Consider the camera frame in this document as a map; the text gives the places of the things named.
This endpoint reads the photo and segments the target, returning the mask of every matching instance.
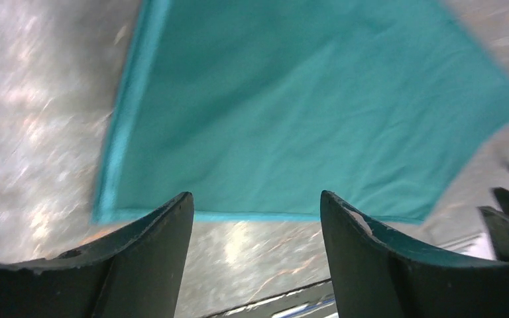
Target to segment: floor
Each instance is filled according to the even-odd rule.
[[[509,70],[509,0],[450,0]],[[0,262],[51,256],[99,232],[89,211],[137,0],[0,0]],[[483,232],[475,209],[509,187],[509,127],[422,226],[439,246]],[[328,277],[318,223],[196,223],[177,317],[198,317]]]

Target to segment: teal fabric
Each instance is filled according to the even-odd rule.
[[[322,190],[419,223],[509,123],[509,78],[434,0],[144,0],[98,223],[315,220]]]

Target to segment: gray table surface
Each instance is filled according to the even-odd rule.
[[[0,0],[0,262],[53,255],[96,233],[93,181],[137,0]],[[509,70],[509,0],[450,6]],[[432,244],[482,231],[475,209],[509,187],[509,127],[464,169],[422,226]],[[196,223],[177,317],[328,277],[318,223]]]

